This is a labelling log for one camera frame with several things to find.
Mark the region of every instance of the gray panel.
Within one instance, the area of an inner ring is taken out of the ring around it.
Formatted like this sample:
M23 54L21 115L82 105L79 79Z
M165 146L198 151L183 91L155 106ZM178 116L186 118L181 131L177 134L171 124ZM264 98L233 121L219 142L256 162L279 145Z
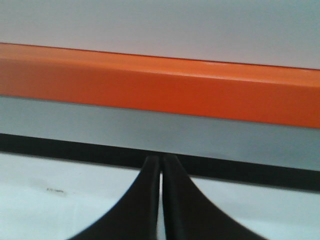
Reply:
M0 132L320 171L320 129L0 97Z
M320 1L1 0L0 42L320 69Z

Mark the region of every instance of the white floor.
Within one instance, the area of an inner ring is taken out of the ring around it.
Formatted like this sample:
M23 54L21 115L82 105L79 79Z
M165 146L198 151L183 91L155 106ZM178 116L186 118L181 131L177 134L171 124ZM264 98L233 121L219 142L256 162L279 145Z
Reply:
M0 240L67 239L107 212L138 173L0 153ZM270 240L320 238L320 194L192 179L223 211ZM162 215L158 238L165 239Z
M107 212L138 170L0 153L0 240L64 240Z

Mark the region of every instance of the black rubber edge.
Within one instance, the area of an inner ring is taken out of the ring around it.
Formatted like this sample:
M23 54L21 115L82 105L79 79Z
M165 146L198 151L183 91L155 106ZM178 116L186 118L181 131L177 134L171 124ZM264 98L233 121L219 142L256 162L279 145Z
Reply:
M156 240L160 171L159 157L148 156L118 203L70 240Z
M233 220L191 181L177 156L163 158L162 200L167 240L264 240Z
M149 150L1 133L0 151L129 168L141 168L149 155L164 155L163 152ZM190 175L320 192L320 171L182 154L177 156Z

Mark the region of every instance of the orange trim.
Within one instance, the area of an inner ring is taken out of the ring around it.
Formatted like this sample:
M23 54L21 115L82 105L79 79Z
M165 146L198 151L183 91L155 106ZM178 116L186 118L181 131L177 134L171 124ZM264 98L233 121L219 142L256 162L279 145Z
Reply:
M320 70L0 43L0 94L320 128Z

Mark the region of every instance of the orange stripe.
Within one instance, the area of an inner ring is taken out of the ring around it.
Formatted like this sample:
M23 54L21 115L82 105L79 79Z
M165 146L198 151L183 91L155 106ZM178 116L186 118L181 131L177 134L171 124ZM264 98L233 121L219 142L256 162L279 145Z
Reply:
M0 94L320 128L320 70L0 43Z

